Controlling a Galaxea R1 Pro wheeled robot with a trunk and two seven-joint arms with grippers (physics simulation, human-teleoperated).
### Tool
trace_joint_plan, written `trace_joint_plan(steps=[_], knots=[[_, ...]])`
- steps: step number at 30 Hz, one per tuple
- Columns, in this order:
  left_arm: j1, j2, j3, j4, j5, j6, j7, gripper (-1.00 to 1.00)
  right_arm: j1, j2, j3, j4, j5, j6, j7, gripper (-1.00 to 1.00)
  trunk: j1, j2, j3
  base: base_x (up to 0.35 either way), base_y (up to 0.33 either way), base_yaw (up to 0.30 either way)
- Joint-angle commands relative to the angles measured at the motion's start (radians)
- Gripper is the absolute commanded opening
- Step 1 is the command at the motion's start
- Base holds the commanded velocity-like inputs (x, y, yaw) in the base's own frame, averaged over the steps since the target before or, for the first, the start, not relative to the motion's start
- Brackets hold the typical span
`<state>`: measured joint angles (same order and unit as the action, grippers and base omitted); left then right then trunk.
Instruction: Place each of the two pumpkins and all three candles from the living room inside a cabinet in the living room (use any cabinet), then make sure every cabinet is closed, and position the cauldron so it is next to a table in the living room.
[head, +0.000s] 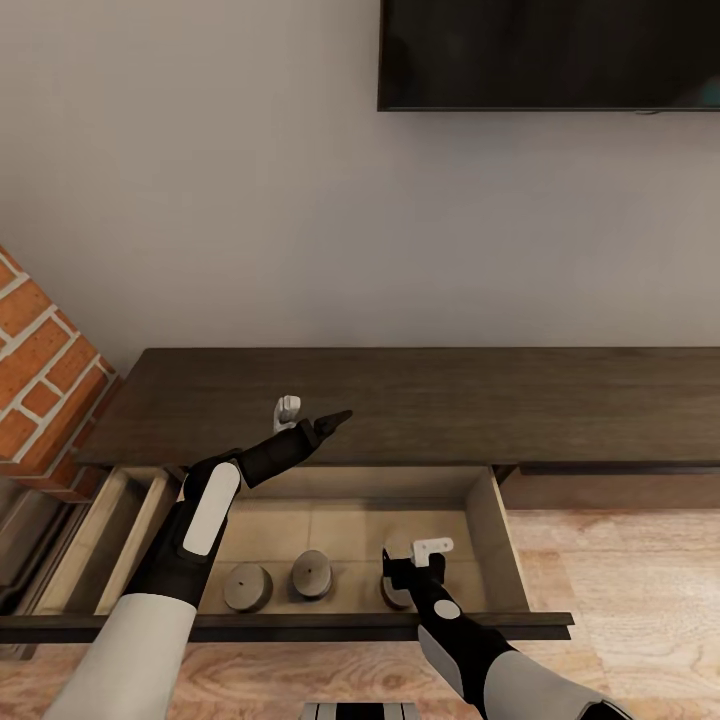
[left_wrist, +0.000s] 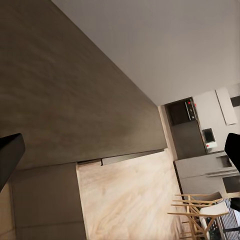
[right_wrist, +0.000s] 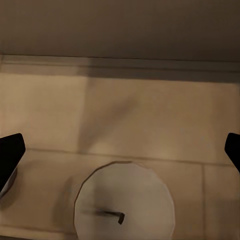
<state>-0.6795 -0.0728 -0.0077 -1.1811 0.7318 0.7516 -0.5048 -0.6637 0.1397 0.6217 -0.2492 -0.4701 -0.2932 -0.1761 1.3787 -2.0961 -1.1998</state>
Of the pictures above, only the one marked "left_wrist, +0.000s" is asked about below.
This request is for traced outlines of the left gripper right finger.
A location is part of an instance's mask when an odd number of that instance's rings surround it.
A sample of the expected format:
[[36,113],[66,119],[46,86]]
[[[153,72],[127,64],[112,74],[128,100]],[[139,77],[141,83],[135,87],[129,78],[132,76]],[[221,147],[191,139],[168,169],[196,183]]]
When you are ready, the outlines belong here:
[[240,172],[240,134],[232,132],[228,134],[224,151]]

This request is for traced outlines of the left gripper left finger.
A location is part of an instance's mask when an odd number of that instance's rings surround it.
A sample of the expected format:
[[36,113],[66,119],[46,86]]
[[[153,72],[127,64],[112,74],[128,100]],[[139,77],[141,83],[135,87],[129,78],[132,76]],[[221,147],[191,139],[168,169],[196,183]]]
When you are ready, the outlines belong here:
[[0,192],[26,152],[21,133],[0,138]]

